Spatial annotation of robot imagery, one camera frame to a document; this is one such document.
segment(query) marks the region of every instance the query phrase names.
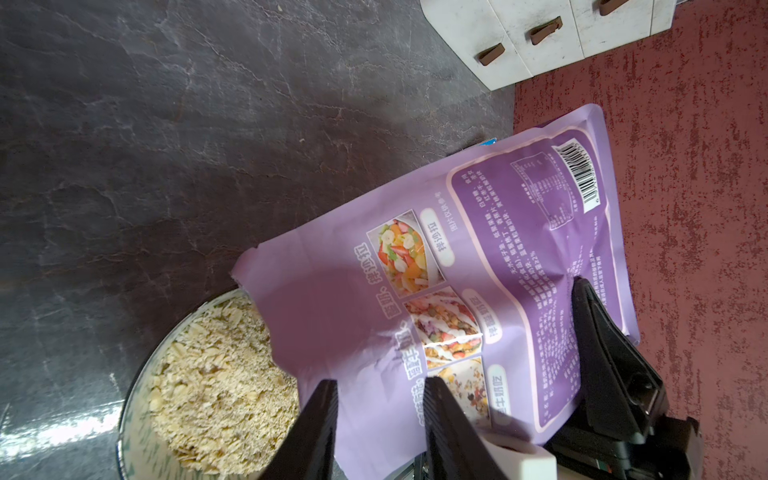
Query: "red textured wall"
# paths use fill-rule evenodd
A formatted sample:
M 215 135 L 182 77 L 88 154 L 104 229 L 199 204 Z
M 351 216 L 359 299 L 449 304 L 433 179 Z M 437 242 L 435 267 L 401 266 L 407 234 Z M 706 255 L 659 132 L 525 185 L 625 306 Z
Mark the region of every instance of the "red textured wall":
M 768 478 L 768 2 L 693 0 L 654 37 L 517 85 L 515 131 L 605 110 L 640 350 L 704 478 Z

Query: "gray stone surface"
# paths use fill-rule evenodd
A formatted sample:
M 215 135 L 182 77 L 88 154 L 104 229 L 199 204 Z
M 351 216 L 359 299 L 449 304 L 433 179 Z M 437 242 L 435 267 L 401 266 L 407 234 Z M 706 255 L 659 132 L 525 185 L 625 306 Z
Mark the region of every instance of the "gray stone surface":
M 116 478 L 134 375 L 243 250 L 512 128 L 415 0 L 4 0 L 0 92 L 5 479 Z

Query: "white cabinet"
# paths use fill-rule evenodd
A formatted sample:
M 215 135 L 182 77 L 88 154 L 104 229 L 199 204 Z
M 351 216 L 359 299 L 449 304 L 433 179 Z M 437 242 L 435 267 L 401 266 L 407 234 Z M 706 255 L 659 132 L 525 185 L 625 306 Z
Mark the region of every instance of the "white cabinet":
M 495 90 L 532 76 L 488 0 L 422 0 L 422 10 L 486 87 Z M 480 63 L 479 54 L 498 44 L 503 45 L 504 53 L 488 65 Z
M 568 0 L 491 0 L 491 7 L 531 75 L 584 58 Z M 558 17 L 562 27 L 533 45 L 531 30 Z
M 628 0 L 607 15 L 601 15 L 598 3 L 594 0 L 571 0 L 585 57 L 650 35 L 654 0 Z
M 664 31 L 675 8 L 675 0 L 421 3 L 432 27 L 491 90 Z

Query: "snack bag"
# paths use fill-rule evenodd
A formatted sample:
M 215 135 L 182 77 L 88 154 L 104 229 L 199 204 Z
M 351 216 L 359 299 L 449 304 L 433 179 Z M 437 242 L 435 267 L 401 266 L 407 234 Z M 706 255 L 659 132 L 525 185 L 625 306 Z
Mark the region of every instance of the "snack bag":
M 478 145 L 252 248 L 232 272 L 302 406 L 339 383 L 336 460 L 384 478 L 426 448 L 424 378 L 478 429 L 546 442 L 580 386 L 576 276 L 639 343 L 603 113 Z

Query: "barcode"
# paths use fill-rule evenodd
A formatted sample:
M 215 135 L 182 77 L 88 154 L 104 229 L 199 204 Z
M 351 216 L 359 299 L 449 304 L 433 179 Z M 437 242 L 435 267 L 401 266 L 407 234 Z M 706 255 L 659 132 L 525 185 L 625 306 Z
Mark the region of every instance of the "barcode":
M 574 138 L 553 148 L 563 159 L 568 171 L 571 172 L 571 177 L 576 182 L 584 205 L 584 213 L 600 205 L 598 177 L 594 173 L 592 159 L 584 147 Z

